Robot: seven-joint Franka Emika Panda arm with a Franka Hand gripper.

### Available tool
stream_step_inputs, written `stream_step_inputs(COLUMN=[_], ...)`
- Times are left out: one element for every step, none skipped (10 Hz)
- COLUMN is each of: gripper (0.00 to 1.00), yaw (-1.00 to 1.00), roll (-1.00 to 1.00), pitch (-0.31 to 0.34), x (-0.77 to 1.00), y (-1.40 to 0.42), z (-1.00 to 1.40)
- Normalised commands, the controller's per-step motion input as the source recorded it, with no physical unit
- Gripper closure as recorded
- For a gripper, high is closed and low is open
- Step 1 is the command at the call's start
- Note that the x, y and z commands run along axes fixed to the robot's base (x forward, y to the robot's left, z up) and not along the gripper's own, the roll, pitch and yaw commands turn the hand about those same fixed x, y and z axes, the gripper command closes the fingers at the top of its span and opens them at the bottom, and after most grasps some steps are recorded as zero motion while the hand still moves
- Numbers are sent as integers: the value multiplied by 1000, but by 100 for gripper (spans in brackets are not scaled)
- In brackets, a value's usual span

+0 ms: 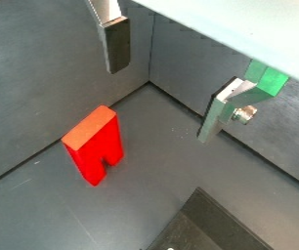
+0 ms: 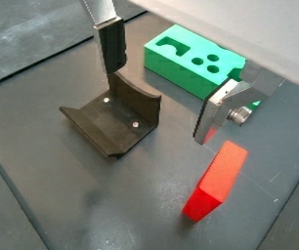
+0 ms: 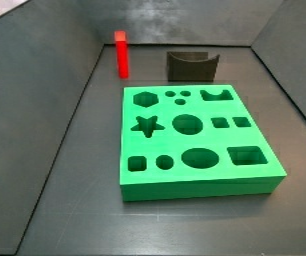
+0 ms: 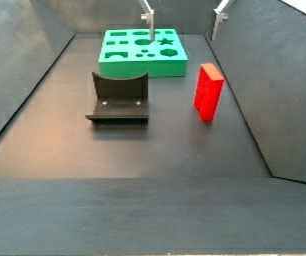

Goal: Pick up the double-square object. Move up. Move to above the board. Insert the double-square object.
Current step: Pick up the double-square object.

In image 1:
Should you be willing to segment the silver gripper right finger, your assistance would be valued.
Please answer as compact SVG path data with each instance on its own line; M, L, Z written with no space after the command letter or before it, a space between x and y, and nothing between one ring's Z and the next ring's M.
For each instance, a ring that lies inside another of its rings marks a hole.
M257 113L253 104L274 98L287 79L286 74L250 60L243 77L233 77L210 96L198 140L207 143L231 120L246 125Z

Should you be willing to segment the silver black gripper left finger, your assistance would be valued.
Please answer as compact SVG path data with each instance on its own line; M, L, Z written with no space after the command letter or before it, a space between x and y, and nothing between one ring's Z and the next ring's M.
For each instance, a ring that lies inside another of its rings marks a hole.
M116 0L84 0L102 44L106 71L114 74L130 62L130 20Z

